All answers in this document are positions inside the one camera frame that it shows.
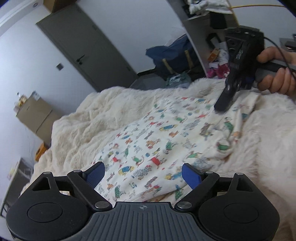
door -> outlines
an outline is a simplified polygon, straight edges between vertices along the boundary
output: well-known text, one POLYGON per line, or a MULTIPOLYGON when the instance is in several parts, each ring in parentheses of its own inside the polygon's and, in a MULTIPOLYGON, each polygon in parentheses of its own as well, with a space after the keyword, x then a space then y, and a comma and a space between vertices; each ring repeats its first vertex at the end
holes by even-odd
POLYGON ((129 87, 137 78, 109 39, 76 4, 37 25, 97 91, 129 87))

desk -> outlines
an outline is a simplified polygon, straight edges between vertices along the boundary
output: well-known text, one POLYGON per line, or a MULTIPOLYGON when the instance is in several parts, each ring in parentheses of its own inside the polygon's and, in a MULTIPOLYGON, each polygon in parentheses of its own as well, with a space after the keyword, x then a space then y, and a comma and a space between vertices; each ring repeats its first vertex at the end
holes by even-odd
POLYGON ((18 161, 1 204, 0 216, 6 217, 9 208, 17 201, 23 187, 30 181, 33 169, 22 158, 18 161))

animal print fabric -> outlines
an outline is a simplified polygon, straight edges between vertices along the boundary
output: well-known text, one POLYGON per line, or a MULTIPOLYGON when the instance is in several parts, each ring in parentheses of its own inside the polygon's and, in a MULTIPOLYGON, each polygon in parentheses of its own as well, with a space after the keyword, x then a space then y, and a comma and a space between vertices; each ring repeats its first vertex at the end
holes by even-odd
POLYGON ((159 101, 96 155, 92 165, 102 161, 105 177, 95 190, 113 205, 117 201, 174 205, 190 191, 182 165, 189 163, 204 172, 222 162, 239 140, 256 99, 255 93, 238 98, 225 114, 214 111, 216 100, 159 101))

door handle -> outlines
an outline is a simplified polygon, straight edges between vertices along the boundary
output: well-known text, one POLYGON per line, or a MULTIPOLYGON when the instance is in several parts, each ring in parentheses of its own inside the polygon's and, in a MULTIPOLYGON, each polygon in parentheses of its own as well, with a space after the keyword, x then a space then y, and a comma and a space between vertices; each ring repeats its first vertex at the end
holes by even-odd
POLYGON ((82 59, 84 56, 85 56, 85 54, 82 55, 80 58, 76 59, 76 62, 77 62, 79 65, 82 65, 82 64, 83 64, 83 63, 81 62, 81 59, 82 59))

black cable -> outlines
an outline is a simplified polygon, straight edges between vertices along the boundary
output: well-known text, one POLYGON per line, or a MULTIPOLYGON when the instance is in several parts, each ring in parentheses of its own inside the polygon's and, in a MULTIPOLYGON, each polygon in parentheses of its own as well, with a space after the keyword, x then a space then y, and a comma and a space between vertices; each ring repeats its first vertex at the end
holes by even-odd
POLYGON ((291 69, 291 67, 290 67, 290 65, 289 65, 289 63, 288 63, 288 61, 287 61, 287 59, 286 59, 286 57, 285 57, 283 51, 280 49, 280 47, 279 47, 274 41, 272 41, 271 39, 266 38, 266 37, 264 37, 264 39, 266 39, 267 41, 269 41, 270 43, 272 43, 272 44, 278 49, 278 51, 281 53, 281 55, 282 55, 282 57, 283 57, 283 59, 284 59, 284 61, 285 61, 286 65, 287 65, 287 68, 289 69, 290 73, 291 73, 291 74, 292 74, 292 73, 296 73, 295 70, 292 70, 292 69, 291 69))

